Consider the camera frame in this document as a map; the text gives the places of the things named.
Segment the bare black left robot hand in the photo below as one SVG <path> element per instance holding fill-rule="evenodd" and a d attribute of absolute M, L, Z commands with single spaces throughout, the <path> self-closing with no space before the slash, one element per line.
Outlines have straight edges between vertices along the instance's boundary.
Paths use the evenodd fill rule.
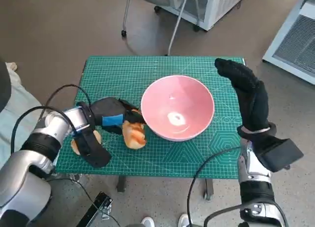
<path fill-rule="evenodd" d="M 146 124 L 138 108 L 123 99 L 105 97 L 95 101 L 90 109 L 95 125 L 109 133 L 122 135 L 122 125 L 125 121 Z"/>

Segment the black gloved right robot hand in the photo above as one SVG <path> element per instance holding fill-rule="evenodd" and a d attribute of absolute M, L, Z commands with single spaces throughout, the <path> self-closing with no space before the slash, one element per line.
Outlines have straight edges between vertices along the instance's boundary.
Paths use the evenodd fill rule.
<path fill-rule="evenodd" d="M 242 117 L 242 126 L 251 132 L 269 128 L 268 95 L 263 81 L 247 66 L 232 60 L 215 59 L 218 74 L 230 80 Z"/>

